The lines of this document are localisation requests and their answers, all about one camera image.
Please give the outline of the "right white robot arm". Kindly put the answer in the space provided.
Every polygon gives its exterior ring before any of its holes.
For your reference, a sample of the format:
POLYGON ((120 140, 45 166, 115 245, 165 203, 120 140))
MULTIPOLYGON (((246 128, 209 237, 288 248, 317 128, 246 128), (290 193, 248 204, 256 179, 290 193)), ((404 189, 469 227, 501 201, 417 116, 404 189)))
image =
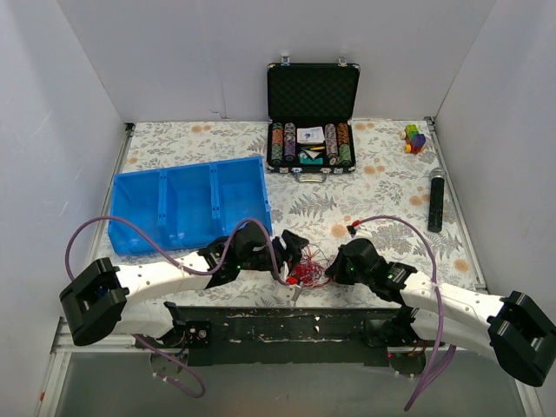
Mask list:
POLYGON ((555 363, 555 326, 526 294, 487 295, 451 284, 435 284, 424 272, 386 261, 366 238, 339 248, 325 272, 341 285, 362 284, 383 301, 402 307, 393 324, 403 345, 440 340, 493 361, 514 379, 544 384, 555 363))

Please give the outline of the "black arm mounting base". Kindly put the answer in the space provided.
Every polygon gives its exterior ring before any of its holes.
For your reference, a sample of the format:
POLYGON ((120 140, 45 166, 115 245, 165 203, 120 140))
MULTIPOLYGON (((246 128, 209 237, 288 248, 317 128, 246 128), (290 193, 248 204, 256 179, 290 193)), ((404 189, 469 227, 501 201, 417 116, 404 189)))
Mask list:
POLYGON ((392 353, 421 359, 434 344, 410 328, 408 308, 216 308, 168 303, 171 329, 158 349, 176 348, 191 367, 360 363, 386 367, 392 353))

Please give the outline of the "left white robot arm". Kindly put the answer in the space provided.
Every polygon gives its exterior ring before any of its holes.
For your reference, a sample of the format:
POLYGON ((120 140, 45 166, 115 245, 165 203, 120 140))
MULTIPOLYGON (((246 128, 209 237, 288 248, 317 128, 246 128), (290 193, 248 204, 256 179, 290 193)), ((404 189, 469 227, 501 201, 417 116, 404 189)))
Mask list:
POLYGON ((95 344, 111 334, 139 334, 163 346, 178 346, 185 327, 168 307, 147 301, 185 291, 207 290, 235 281, 243 271, 269 275, 281 298, 294 301, 301 284, 291 273, 301 261, 308 239, 288 230, 272 238, 255 219, 180 259, 163 252, 163 261, 117 266, 110 258, 94 260, 59 295, 72 341, 95 344))

